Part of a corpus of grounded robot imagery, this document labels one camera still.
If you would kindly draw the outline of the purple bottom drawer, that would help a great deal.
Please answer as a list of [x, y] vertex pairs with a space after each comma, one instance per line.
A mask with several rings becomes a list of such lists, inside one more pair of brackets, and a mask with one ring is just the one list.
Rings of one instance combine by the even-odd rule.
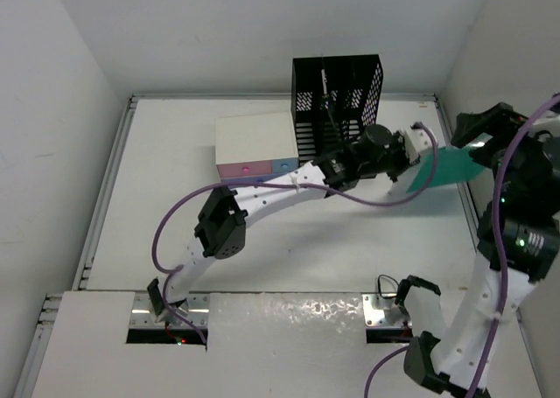
[[240, 183], [249, 183], [250, 185], [262, 184], [262, 183], [269, 183], [271, 180], [283, 177], [284, 175], [286, 175], [286, 172], [272, 173], [272, 174], [265, 174], [265, 175], [243, 175], [234, 178], [222, 178], [220, 180], [220, 184], [230, 185], [230, 186], [233, 186], [235, 184], [240, 184]]

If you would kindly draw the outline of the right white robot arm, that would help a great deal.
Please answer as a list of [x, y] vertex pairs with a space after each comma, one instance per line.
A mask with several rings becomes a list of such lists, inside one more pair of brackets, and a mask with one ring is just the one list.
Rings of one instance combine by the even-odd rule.
[[532, 116], [501, 102], [458, 115], [451, 142], [462, 148], [481, 135], [471, 159], [493, 172], [493, 198], [479, 219], [470, 285], [450, 324], [439, 287], [403, 279], [395, 304], [411, 322], [404, 372], [419, 386], [455, 397], [487, 396], [497, 334], [559, 255], [559, 102]]

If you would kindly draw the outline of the green folder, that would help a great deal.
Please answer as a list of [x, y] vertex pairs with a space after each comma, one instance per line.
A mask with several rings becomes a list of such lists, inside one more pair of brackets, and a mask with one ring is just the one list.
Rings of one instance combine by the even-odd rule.
[[[442, 147], [438, 149], [438, 160], [435, 174], [428, 187], [459, 184], [469, 182], [480, 175], [485, 168], [477, 164], [470, 157], [470, 148]], [[433, 156], [423, 158], [414, 180], [407, 189], [407, 193], [418, 191], [430, 176]]]

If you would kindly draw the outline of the pink drawer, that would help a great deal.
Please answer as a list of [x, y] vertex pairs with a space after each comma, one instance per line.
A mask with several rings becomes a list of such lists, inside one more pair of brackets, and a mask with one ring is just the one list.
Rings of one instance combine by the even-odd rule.
[[217, 164], [217, 170], [222, 179], [262, 176], [272, 172], [272, 162], [270, 160], [261, 160]]

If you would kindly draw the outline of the light blue small drawer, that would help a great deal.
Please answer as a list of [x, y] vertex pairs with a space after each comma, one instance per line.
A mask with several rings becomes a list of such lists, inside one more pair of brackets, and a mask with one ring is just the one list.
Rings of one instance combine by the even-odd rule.
[[297, 157], [278, 158], [278, 159], [274, 159], [271, 162], [272, 174], [284, 174], [287, 172], [294, 171], [297, 168], [298, 168]]

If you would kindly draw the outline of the black board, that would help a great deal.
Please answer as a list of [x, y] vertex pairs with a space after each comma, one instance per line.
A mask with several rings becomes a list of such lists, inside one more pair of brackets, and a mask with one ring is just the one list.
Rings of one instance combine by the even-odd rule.
[[340, 105], [337, 103], [339, 97], [333, 97], [333, 93], [335, 92], [335, 90], [339, 89], [337, 82], [338, 75], [334, 68], [327, 65], [324, 56], [320, 57], [320, 61], [325, 109], [332, 123], [332, 127], [337, 130], [338, 139], [342, 141], [344, 139], [342, 124], [343, 116], [341, 113]]

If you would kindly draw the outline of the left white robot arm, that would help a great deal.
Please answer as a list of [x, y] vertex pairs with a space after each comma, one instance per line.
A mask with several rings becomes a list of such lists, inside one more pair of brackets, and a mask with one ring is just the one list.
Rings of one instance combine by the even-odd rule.
[[268, 182], [215, 183], [188, 194], [178, 202], [180, 206], [204, 192], [209, 195], [184, 261], [172, 269], [159, 262], [162, 226], [157, 227], [152, 242], [152, 262], [165, 276], [164, 281], [154, 279], [147, 287], [156, 321], [175, 318], [194, 283], [215, 262], [240, 253], [247, 230], [259, 220], [305, 201], [346, 197], [360, 180], [379, 174], [396, 181], [437, 148], [436, 139], [421, 123], [396, 132], [372, 124], [359, 136]]

